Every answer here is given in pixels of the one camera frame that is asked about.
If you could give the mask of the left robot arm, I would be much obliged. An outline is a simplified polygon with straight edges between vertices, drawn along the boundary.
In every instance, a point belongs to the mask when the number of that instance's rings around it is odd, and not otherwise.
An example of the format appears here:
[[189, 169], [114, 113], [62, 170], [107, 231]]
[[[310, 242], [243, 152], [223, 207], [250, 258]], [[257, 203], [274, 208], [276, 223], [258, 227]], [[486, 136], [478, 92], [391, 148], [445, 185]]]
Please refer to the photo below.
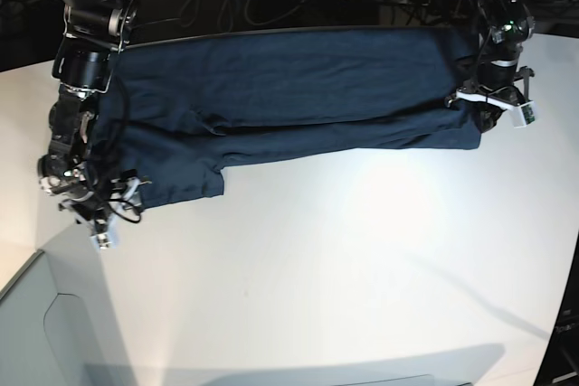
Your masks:
[[475, 54], [457, 61], [465, 80], [446, 105], [469, 102], [482, 133], [495, 127], [505, 113], [514, 127], [527, 127], [537, 118], [536, 104], [529, 97], [535, 72], [521, 66], [519, 58], [523, 43], [533, 35], [535, 20], [523, 0], [470, 1], [476, 7], [479, 46]]

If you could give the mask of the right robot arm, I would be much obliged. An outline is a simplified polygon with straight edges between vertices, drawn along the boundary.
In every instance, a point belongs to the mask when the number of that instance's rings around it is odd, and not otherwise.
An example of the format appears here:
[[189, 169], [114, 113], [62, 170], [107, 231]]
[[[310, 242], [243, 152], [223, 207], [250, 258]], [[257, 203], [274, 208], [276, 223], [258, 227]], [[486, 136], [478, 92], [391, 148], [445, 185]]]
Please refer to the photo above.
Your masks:
[[115, 82], [113, 71], [129, 42], [138, 0], [63, 0], [63, 39], [52, 66], [59, 95], [49, 115], [51, 138], [38, 161], [41, 187], [61, 197], [59, 207], [85, 225], [98, 249], [117, 242], [117, 220], [141, 220], [134, 171], [122, 172], [118, 145], [128, 125], [130, 102], [121, 94], [121, 115], [101, 144], [91, 142], [100, 96]]

